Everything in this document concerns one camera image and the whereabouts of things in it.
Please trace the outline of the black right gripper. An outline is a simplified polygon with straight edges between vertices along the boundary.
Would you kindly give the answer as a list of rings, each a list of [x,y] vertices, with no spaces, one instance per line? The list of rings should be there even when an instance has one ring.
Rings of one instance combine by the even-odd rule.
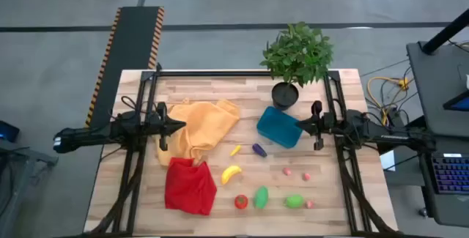
[[[313,135],[313,124],[316,128],[314,132],[316,136],[316,142],[314,143],[315,150],[321,150],[324,147],[324,141],[322,138],[322,133],[329,133],[335,124],[335,117],[333,113],[325,112],[320,116],[322,112],[322,102],[319,100],[314,101],[311,106],[312,117],[310,116],[307,119],[297,121],[295,126],[308,133]]]

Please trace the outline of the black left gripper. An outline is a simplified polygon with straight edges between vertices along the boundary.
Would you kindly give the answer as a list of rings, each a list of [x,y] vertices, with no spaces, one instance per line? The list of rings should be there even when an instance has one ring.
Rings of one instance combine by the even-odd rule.
[[[165,103],[152,103],[150,112],[147,113],[144,121],[144,134],[159,135],[159,148],[162,151],[167,151],[166,136],[172,135],[179,129],[186,126],[183,121],[166,117],[166,104]]]

